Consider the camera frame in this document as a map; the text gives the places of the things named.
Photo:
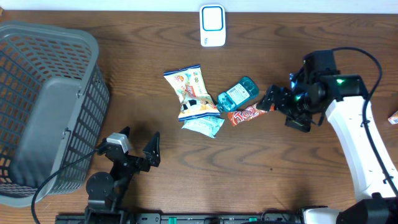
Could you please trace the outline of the small orange box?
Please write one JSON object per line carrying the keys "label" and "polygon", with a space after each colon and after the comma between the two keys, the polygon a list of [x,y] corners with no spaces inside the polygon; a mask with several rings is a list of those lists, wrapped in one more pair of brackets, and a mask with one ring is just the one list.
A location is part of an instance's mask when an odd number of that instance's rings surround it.
{"label": "small orange box", "polygon": [[388,118],[388,122],[390,122],[391,124],[398,124],[398,111],[396,111]]}

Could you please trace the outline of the orange chocolate bar wrapper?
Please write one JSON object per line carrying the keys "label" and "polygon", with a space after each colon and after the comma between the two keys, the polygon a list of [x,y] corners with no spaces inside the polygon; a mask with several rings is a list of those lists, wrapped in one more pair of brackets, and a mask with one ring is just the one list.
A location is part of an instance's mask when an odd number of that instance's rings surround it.
{"label": "orange chocolate bar wrapper", "polygon": [[274,111],[274,104],[271,104],[271,107],[269,109],[259,109],[257,107],[259,103],[255,103],[251,106],[248,106],[244,110],[237,110],[237,111],[231,111],[227,113],[228,119],[231,121],[231,124],[233,126],[237,126],[238,124],[245,122],[245,121],[250,121],[254,118],[257,118],[260,115],[266,114],[270,111]]}

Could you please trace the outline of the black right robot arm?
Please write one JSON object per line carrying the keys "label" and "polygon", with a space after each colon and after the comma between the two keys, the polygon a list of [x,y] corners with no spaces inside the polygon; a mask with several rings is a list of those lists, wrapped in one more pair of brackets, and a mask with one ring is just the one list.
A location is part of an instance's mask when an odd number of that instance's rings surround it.
{"label": "black right robot arm", "polygon": [[343,149],[356,203],[339,211],[328,207],[301,209],[301,223],[397,223],[397,168],[377,130],[371,108],[374,89],[359,75],[343,75],[336,67],[337,49],[317,50],[290,74],[291,87],[271,85],[257,108],[278,111],[285,125],[307,133],[320,114]]}

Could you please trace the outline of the green wet wipes pack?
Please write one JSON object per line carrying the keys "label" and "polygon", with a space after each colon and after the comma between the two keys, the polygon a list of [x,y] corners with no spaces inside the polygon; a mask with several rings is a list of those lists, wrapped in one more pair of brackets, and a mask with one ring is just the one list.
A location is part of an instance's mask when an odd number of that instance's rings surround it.
{"label": "green wet wipes pack", "polygon": [[224,119],[217,116],[205,116],[202,118],[185,121],[182,129],[188,129],[204,134],[209,138],[215,138],[223,123]]}

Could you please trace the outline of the large snack bag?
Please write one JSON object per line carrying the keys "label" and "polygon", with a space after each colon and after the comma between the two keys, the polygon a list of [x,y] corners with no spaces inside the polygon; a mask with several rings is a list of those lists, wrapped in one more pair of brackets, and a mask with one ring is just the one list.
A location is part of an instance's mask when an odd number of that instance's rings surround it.
{"label": "large snack bag", "polygon": [[164,78],[180,102],[179,121],[221,114],[206,90],[200,65],[164,72]]}

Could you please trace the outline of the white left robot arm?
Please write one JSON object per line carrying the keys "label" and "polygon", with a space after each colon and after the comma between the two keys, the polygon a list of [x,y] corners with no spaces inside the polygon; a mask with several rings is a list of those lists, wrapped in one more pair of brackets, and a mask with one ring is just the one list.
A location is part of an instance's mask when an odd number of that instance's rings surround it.
{"label": "white left robot arm", "polygon": [[109,172],[97,172],[86,183],[88,206],[85,208],[85,223],[134,223],[134,215],[121,208],[122,200],[134,175],[149,172],[160,164],[160,133],[156,132],[143,149],[144,157],[129,154],[130,127],[104,138],[97,147],[98,155],[113,162]]}

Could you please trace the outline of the teal mouthwash bottle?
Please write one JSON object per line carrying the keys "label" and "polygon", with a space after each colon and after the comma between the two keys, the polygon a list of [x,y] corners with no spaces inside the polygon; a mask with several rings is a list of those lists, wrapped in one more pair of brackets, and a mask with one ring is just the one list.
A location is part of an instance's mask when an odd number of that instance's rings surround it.
{"label": "teal mouthwash bottle", "polygon": [[217,108],[221,112],[236,111],[247,101],[255,99],[258,94],[257,85],[249,77],[242,77],[235,86],[218,95]]}

